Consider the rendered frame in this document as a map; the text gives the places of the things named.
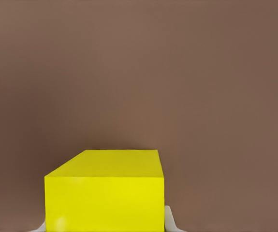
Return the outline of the pale right gripper right finger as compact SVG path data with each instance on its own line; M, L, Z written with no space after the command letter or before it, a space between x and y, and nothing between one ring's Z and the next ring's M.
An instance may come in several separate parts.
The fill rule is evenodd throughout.
M180 232L180 229L176 226L170 206L166 205L164 209L165 209L165 232Z

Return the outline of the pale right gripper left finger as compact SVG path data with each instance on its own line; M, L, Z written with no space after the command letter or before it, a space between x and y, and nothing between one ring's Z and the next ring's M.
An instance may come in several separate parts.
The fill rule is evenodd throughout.
M46 232L45 221L39 228L35 229L34 232Z

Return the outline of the yellow square block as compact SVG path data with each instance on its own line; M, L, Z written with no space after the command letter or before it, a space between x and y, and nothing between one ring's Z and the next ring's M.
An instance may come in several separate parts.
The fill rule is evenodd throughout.
M164 232L155 149L85 150L44 177L47 232Z

